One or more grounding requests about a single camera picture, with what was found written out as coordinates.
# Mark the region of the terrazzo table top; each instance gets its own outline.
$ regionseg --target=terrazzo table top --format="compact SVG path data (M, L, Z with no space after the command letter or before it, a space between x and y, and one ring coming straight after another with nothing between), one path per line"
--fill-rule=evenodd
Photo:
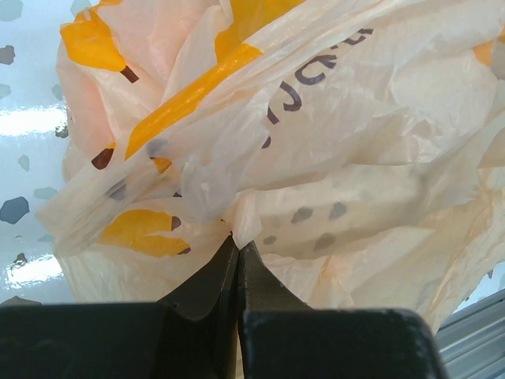
M35 212L63 186L59 25L98 0L0 0L0 302L74 302ZM459 309L505 288L498 265Z

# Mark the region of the plastic bag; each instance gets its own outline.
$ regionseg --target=plastic bag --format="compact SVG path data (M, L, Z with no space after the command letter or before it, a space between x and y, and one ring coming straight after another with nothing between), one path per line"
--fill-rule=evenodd
M437 328L503 259L503 0L144 3L62 28L39 218L78 300L157 299L231 229L311 306Z

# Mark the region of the speckled surface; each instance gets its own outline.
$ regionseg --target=speckled surface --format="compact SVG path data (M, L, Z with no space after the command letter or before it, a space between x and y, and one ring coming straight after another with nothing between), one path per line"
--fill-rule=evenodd
M65 100L55 70L59 25L97 0L0 0L0 302L14 296L41 303L73 302L52 254L53 238L35 218L64 186L68 144ZM346 206L334 205L330 219ZM301 208L292 223L312 214ZM323 249L332 235L317 242ZM277 238L270 236L264 244ZM460 309L505 288L505 264L481 281Z

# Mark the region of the beige plastic bag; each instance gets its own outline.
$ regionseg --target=beige plastic bag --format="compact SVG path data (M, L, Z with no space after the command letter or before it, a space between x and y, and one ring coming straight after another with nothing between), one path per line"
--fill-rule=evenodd
M78 16L103 65L62 30L69 182L39 218L79 301L155 300L231 229L311 306L437 328L503 259L503 0L293 1L230 51L260 0L198 2L175 45L182 2L147 2L137 51L144 3Z

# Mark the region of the translucent plastic bag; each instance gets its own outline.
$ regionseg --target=translucent plastic bag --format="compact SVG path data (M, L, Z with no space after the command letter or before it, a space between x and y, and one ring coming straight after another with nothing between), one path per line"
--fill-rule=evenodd
M503 0L83 11L58 56L69 182L39 213L77 298L159 298L232 230L309 305L436 328L503 259L504 22Z

